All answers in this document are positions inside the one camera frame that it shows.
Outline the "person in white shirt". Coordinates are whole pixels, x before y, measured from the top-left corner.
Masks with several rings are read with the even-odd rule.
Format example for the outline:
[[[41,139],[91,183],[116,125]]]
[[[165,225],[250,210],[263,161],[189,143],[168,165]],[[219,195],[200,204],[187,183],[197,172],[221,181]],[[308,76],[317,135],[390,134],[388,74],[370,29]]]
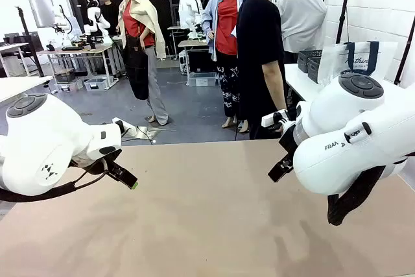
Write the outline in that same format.
[[[295,64],[301,51],[322,46],[327,6],[323,0],[275,0],[281,18],[285,64]]]

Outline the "small school desk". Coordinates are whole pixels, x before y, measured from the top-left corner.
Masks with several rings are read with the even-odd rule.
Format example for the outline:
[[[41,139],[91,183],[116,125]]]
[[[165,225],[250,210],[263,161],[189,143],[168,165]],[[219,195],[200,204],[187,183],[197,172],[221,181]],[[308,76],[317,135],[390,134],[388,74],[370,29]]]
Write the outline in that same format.
[[[181,47],[184,49],[185,51],[185,65],[186,65],[186,74],[187,74],[187,83],[186,85],[189,86],[190,85],[190,80],[189,80],[189,60],[188,60],[188,56],[187,56],[187,51],[190,51],[192,48],[194,47],[207,47],[207,43],[205,40],[182,40],[179,44],[178,47]]]

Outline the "person in black clothes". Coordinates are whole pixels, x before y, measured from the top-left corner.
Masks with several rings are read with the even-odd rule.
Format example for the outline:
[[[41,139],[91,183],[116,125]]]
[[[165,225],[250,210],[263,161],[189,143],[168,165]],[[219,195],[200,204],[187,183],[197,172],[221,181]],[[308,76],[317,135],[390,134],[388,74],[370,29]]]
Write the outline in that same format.
[[[110,36],[118,35],[118,17],[119,7],[112,0],[100,0],[101,2],[101,13],[107,22],[110,23],[108,32]]]

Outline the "white side table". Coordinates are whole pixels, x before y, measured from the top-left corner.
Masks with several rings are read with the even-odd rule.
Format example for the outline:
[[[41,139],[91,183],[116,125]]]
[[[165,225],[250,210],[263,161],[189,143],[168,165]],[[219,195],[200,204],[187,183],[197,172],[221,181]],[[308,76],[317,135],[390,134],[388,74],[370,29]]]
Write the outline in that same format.
[[[285,64],[285,76],[287,84],[304,101],[313,100],[323,89],[323,86],[312,81],[301,71],[297,64]]]

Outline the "clear storage bin white lid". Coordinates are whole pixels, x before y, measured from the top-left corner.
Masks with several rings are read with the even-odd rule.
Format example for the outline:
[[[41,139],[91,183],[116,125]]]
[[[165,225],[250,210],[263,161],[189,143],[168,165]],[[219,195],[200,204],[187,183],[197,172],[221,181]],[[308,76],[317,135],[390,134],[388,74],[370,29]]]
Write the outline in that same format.
[[[187,76],[187,85],[190,87],[209,87],[215,86],[217,74],[209,73],[189,73]]]

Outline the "black tripod stand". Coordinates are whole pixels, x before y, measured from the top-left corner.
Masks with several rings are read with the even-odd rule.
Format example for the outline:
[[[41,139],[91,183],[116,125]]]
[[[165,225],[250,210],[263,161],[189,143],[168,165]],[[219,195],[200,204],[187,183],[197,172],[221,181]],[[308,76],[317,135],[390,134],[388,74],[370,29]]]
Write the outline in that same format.
[[[337,30],[337,37],[336,37],[336,44],[340,43],[341,36],[342,36],[342,30],[344,26],[344,22],[346,20],[346,9],[347,9],[348,0],[343,0],[342,2],[342,10],[339,17],[339,23],[338,23],[338,30]]]

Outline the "person in black t-shirt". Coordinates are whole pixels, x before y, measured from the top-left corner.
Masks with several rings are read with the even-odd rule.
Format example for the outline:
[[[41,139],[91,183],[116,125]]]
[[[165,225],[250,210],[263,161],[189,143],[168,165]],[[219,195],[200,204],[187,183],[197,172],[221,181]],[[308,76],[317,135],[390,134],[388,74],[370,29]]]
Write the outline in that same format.
[[[241,114],[248,121],[250,139],[279,139],[281,132],[261,126],[263,116],[278,111],[265,83],[262,65],[278,62],[287,104],[285,51],[277,6],[270,0],[244,0],[236,34]]]

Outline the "person's right forearm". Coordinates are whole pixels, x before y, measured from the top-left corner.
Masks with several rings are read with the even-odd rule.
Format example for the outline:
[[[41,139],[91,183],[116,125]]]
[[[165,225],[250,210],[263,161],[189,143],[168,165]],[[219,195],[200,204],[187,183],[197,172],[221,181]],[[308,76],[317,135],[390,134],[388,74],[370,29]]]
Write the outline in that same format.
[[[270,96],[278,110],[286,109],[283,77],[277,61],[262,65],[262,70]]]

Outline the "grey board panel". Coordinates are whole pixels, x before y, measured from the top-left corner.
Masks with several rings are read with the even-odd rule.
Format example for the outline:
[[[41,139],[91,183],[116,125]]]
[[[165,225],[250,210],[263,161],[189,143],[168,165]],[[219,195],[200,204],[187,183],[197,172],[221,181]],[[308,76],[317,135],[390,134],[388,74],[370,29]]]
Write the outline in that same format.
[[[38,28],[54,25],[53,0],[29,0],[29,4]]]

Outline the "wood-top background table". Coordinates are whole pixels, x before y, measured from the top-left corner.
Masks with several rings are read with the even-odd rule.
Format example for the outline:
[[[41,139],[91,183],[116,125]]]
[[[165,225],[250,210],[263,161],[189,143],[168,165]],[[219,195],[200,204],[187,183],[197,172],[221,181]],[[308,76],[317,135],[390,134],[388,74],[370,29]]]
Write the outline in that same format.
[[[79,80],[85,83],[86,80],[93,78],[106,78],[108,81],[106,90],[108,90],[119,82],[124,69],[119,47],[115,43],[110,45],[98,43],[94,49],[88,45],[74,49],[62,47],[54,51],[44,50],[38,55],[47,57],[53,78],[55,72],[74,69],[76,79],[67,84]]]

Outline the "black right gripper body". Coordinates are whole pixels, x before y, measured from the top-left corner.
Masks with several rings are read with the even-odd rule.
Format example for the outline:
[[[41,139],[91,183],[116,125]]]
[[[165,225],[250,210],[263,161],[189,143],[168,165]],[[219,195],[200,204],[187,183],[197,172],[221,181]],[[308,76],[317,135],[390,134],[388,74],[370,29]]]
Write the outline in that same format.
[[[286,158],[292,161],[294,153],[298,148],[298,144],[295,142],[294,130],[295,124],[285,126],[279,139],[279,144],[287,151]]]

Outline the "black slanted pole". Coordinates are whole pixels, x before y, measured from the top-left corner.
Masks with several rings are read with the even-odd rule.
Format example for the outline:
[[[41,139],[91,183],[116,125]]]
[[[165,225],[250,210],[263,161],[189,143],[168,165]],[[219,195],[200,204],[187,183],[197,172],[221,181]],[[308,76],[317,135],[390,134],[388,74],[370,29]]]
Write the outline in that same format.
[[[413,18],[412,25],[411,25],[410,32],[409,32],[409,36],[407,38],[407,42],[406,42],[406,45],[405,45],[405,48],[404,48],[404,51],[403,51],[403,56],[401,58],[401,61],[399,63],[399,67],[397,69],[397,73],[396,73],[396,76],[395,76],[395,79],[394,79],[394,85],[399,85],[401,83],[401,76],[402,76],[402,73],[403,73],[403,70],[404,70],[404,67],[405,67],[407,57],[409,55],[410,46],[411,46],[411,43],[412,43],[414,32],[415,32],[415,16]]]

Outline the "translucent shopping bag blue handles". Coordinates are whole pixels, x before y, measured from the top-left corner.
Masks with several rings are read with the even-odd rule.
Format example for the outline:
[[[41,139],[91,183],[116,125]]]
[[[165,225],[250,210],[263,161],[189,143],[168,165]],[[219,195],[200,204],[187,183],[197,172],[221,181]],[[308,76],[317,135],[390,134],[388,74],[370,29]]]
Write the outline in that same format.
[[[317,83],[327,86],[335,77],[357,73],[380,82],[388,73],[396,53],[396,42],[348,42],[322,50]]]

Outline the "mannequin with cream jacket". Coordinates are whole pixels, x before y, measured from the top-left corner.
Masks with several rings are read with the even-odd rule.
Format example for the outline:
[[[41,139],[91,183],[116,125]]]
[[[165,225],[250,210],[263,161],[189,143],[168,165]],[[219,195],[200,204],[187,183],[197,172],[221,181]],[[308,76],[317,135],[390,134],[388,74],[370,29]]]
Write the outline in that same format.
[[[117,29],[132,92],[151,109],[148,122],[164,126],[169,121],[169,114],[161,98],[156,60],[165,59],[166,52],[156,7],[150,0],[122,0]]]

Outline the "dark storage crate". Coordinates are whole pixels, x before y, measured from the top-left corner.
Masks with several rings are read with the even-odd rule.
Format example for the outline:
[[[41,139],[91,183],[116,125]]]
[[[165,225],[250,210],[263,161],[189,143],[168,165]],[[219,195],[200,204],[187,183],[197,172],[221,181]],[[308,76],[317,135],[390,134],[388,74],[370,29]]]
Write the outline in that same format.
[[[61,72],[54,73],[55,81],[58,84],[67,84],[76,79],[75,70],[74,69],[65,69]]]

